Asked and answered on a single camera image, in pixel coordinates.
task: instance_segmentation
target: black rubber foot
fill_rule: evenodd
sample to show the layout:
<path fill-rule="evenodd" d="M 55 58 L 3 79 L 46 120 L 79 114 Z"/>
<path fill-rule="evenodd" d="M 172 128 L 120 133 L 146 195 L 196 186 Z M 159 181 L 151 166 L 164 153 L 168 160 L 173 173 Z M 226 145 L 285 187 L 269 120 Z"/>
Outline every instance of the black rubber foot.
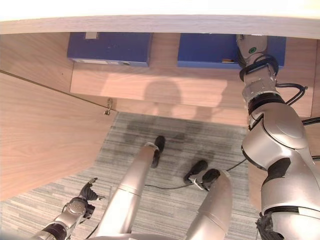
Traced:
<path fill-rule="evenodd" d="M 192 182 L 189 180 L 189 177 L 191 175 L 196 175 L 200 173 L 203 170 L 206 170 L 208 167 L 208 163 L 205 160 L 198 161 L 193 167 L 190 169 L 190 171 L 184 176 L 183 181 L 186 185 L 192 184 Z"/>
<path fill-rule="evenodd" d="M 151 164 L 152 169 L 155 169 L 156 167 L 158 167 L 160 155 L 164 151 L 165 144 L 166 144 L 166 139 L 164 136 L 158 136 L 155 139 L 154 145 L 156 145 L 159 148 L 159 150 L 154 151 L 153 162 Z"/>

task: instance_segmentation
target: wooden desk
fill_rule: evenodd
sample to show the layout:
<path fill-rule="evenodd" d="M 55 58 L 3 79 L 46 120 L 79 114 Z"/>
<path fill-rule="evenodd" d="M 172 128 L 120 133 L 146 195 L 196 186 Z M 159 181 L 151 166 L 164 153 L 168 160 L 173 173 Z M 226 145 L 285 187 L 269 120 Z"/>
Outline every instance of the wooden desk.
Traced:
<path fill-rule="evenodd" d="M 318 0 L 56 0 L 49 5 L 12 0 L 1 6 L 0 16 L 0 34 L 241 33 L 320 39 Z"/>

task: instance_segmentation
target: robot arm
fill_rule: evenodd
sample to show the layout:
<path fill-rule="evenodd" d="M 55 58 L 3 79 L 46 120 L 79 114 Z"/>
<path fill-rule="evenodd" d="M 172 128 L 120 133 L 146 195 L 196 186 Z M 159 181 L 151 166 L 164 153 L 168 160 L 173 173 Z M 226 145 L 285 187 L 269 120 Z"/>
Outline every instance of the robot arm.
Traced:
<path fill-rule="evenodd" d="M 261 187 L 257 228 L 263 240 L 320 239 L 320 175 L 304 126 L 276 90 L 277 66 L 265 55 L 266 36 L 239 35 L 245 68 L 242 95 L 249 111 L 249 134 L 242 152 L 268 172 Z"/>
<path fill-rule="evenodd" d="M 92 189 L 97 178 L 91 179 L 80 191 L 78 197 L 67 203 L 65 210 L 50 222 L 44 229 L 37 232 L 31 240 L 67 240 L 82 219 L 89 219 L 95 207 L 88 204 L 90 200 L 101 200 Z"/>

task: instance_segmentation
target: wooden panel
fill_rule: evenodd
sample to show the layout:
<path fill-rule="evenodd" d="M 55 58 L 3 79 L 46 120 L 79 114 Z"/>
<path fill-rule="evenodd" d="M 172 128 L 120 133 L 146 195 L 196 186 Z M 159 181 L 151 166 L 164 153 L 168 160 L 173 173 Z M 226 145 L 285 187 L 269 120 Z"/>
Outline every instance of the wooden panel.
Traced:
<path fill-rule="evenodd" d="M 320 155 L 320 124 L 308 125 L 305 127 L 311 155 Z M 320 171 L 320 162 L 316 161 L 316 166 Z M 261 186 L 267 177 L 267 172 L 258 169 L 253 164 L 248 165 L 249 197 L 251 204 L 261 210 Z"/>
<path fill-rule="evenodd" d="M 318 0 L 269 0 L 267 4 L 256 0 L 122 0 L 112 4 L 93 0 L 76 7 L 73 1 L 57 0 L 50 7 L 31 2 L 6 2 L 0 33 L 242 33 L 320 38 Z"/>
<path fill-rule="evenodd" d="M 4 200 L 89 167 L 116 113 L 0 73 Z"/>
<path fill-rule="evenodd" d="M 312 117 L 320 116 L 320 40 L 317 41 L 317 49 L 316 49 L 314 91 L 313 91 L 311 116 Z"/>
<path fill-rule="evenodd" d="M 241 95 L 244 84 L 239 79 L 239 71 L 176 67 L 179 39 L 178 33 L 155 33 L 150 67 L 75 63 L 70 91 L 111 98 L 245 111 Z M 311 114 L 316 44 L 314 39 L 288 38 L 285 68 L 280 70 L 277 78 L 280 83 L 309 86 L 305 96 L 293 105 L 300 116 L 309 117 Z M 296 93 L 292 88 L 281 88 L 279 91 L 285 100 Z"/>
<path fill-rule="evenodd" d="M 0 70 L 69 92 L 74 63 L 67 59 L 69 33 L 0 36 Z"/>
<path fill-rule="evenodd" d="M 248 112 L 243 109 L 191 106 L 122 98 L 113 98 L 112 102 L 112 109 L 117 112 L 230 124 L 240 127 L 248 126 Z"/>

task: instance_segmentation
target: green light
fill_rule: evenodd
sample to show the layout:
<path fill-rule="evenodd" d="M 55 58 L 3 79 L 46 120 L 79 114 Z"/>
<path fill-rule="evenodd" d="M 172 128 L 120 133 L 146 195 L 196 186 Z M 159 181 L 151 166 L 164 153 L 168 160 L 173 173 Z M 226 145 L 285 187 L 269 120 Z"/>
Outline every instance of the green light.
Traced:
<path fill-rule="evenodd" d="M 253 54 L 255 51 L 257 51 L 257 48 L 254 46 L 254 47 L 250 48 L 249 53 Z"/>

